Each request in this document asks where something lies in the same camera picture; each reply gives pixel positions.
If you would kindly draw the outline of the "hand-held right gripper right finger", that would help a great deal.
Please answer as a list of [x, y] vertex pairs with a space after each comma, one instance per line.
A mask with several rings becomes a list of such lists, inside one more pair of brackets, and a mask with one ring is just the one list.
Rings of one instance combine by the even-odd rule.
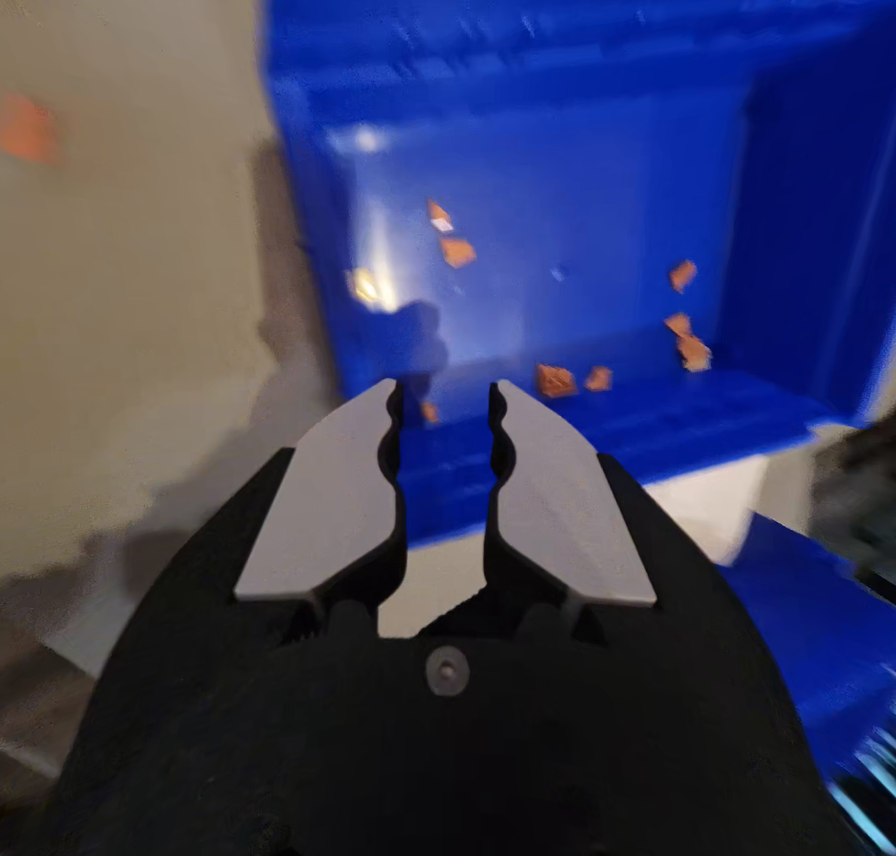
[[509, 380], [491, 384], [483, 567], [519, 602], [652, 608], [654, 587], [597, 451]]

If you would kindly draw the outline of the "blue plastic bin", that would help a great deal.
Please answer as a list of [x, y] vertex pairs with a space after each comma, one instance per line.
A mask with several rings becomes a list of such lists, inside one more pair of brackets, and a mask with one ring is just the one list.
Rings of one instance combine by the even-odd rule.
[[778, 662], [859, 853], [894, 854], [894, 604], [847, 560], [760, 514], [721, 570]]
[[895, 0], [263, 0], [342, 393], [405, 386], [409, 540], [484, 526], [489, 385], [640, 482], [869, 414]]

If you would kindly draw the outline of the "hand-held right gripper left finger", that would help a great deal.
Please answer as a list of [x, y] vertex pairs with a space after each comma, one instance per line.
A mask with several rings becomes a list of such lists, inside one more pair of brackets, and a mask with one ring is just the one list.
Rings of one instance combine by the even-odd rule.
[[401, 386], [385, 379], [297, 441], [233, 589], [240, 602], [292, 601], [325, 612], [343, 598], [389, 597], [407, 559], [394, 469]]

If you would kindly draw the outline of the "grey desk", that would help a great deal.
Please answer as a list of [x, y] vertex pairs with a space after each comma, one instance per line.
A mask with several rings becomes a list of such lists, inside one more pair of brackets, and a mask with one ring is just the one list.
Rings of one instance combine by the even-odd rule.
[[175, 553], [334, 403], [261, 0], [2, 0], [2, 775], [58, 777]]

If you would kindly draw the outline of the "orange bricks group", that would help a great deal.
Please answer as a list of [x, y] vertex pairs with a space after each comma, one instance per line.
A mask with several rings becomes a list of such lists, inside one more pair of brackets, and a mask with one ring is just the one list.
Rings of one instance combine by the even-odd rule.
[[582, 247], [570, 223], [542, 231], [518, 214], [481, 234], [433, 200], [410, 231], [376, 202], [367, 215], [346, 285], [369, 315], [364, 371], [399, 382], [412, 430], [483, 412], [501, 378], [552, 402], [639, 382], [653, 362], [711, 366], [692, 255], [637, 270], [644, 246]]

